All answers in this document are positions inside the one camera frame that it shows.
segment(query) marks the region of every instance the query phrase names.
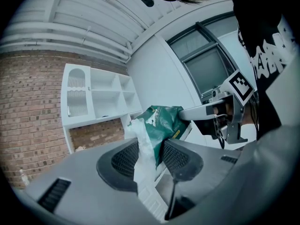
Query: window frame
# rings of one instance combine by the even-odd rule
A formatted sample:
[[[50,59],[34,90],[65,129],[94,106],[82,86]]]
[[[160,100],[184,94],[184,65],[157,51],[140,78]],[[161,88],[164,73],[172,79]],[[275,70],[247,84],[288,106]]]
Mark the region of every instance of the window frame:
[[[195,83],[195,79],[193,78],[193,75],[189,71],[186,63],[188,61],[190,61],[191,59],[193,59],[197,56],[200,56],[201,54],[203,54],[203,53],[205,53],[205,52],[207,52],[211,49],[216,48],[217,52],[219,53],[219,56],[221,57],[221,60],[223,62],[223,66],[225,67],[225,71],[227,73],[227,76],[230,76],[230,74],[232,74],[235,70],[238,69],[238,65],[234,61],[231,54],[224,47],[224,45],[220,42],[220,40],[211,31],[209,31],[205,27],[206,25],[209,25],[211,23],[214,23],[214,22],[217,22],[217,21],[220,21],[222,19],[232,17],[232,16],[234,16],[233,11],[211,17],[211,18],[206,19],[202,22],[196,22],[195,25],[183,30],[182,32],[178,33],[177,35],[175,35],[171,39],[167,40],[167,44],[171,47],[171,45],[173,43],[175,43],[176,41],[178,41],[179,39],[181,39],[182,37],[184,37],[188,33],[191,33],[195,30],[198,31],[201,35],[203,35],[208,40],[208,42],[209,42],[208,44],[196,49],[195,51],[185,55],[182,58],[178,58],[181,61],[182,65],[183,65],[184,69],[186,70],[187,74],[189,75],[190,79],[192,80],[192,82],[194,84],[194,87],[197,91],[197,94],[198,94],[198,96],[199,96],[202,103],[207,102],[207,100],[209,99],[209,96],[211,95],[211,90],[212,89],[201,93],[201,91],[199,90],[197,84]],[[228,69],[227,66],[225,65],[224,59],[226,59],[226,61],[228,61],[228,63],[231,65],[230,69]]]

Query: green plastic bag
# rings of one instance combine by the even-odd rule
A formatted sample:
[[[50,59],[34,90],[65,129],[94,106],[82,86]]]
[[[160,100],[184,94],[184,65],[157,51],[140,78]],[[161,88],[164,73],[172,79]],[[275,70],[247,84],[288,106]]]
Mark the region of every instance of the green plastic bag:
[[[190,121],[180,120],[180,106],[151,106],[136,119],[144,119],[145,127],[154,149],[156,167],[162,162],[159,156],[161,143],[168,138],[180,139],[190,124]]]

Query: white plastic bag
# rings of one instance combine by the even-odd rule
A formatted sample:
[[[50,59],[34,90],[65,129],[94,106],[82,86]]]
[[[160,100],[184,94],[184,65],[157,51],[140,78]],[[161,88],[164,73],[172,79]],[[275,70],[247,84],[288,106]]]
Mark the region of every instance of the white plastic bag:
[[[143,179],[154,183],[156,178],[156,160],[144,119],[132,120],[131,125],[128,126],[128,130],[136,134],[139,142],[139,158],[135,166],[134,180],[137,184]]]

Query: person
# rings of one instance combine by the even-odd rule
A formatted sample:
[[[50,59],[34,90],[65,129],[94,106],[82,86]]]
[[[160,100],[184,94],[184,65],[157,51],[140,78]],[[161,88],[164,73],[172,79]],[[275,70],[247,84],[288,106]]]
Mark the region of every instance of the person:
[[[203,0],[166,0],[201,3]],[[239,25],[239,41],[246,49],[255,74],[259,106],[257,139],[278,128],[281,121],[266,90],[289,65],[298,49],[296,38],[300,27],[293,8],[297,0],[232,0]],[[246,107],[242,124],[253,123]]]

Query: window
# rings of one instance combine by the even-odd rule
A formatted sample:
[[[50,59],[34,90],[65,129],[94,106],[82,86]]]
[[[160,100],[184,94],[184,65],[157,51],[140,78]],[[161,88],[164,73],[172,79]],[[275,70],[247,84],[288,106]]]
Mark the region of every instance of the window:
[[[168,42],[188,72],[202,103],[237,68],[218,37],[238,29],[233,12],[213,17],[182,31]]]

